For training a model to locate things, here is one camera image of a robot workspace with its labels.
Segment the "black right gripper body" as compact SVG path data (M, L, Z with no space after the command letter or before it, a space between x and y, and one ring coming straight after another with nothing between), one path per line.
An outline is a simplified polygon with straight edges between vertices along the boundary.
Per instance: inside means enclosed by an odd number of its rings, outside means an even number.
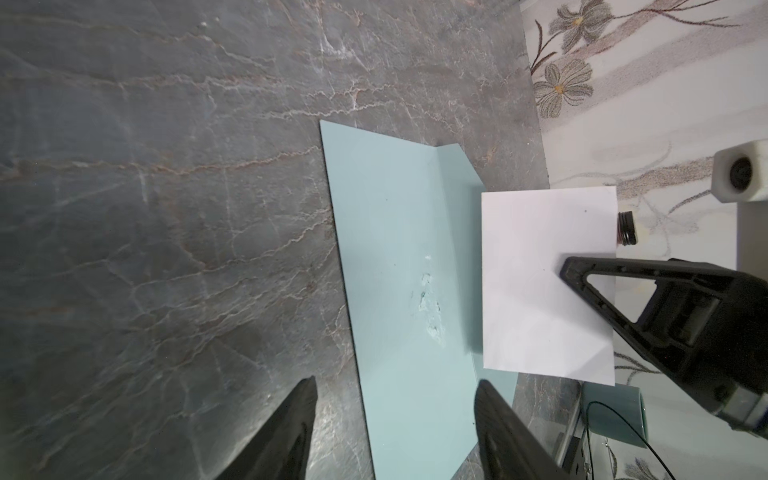
M641 357L732 429L766 437L766 281L678 259L640 271L655 285L635 324Z

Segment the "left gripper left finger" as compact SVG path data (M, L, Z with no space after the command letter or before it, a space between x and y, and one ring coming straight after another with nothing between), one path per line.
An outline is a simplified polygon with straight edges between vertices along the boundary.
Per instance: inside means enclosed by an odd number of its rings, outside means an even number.
M217 479L305 479L317 400L315 377L299 381Z

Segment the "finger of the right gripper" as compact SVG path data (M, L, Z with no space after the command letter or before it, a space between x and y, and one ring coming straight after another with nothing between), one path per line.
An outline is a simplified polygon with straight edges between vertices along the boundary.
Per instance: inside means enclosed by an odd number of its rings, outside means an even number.
M560 276L676 384L738 381L738 274L711 263L570 256Z

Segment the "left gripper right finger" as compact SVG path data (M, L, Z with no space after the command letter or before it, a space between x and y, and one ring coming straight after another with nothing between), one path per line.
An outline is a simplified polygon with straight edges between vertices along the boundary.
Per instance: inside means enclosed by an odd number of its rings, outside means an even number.
M485 479L569 478L488 380L479 381L474 415Z

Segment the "white floral letter paper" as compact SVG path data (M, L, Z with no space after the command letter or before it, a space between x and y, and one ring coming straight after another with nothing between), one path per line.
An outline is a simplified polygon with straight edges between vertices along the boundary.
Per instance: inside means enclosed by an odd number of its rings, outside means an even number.
M614 384L613 330L560 271L615 256L615 187L486 192L481 216L485 368Z

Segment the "light green envelope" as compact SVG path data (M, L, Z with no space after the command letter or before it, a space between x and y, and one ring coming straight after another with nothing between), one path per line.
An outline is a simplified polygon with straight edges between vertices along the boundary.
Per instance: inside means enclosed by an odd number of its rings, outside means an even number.
M322 121L367 431L379 479L449 479L477 443L481 195L462 148Z

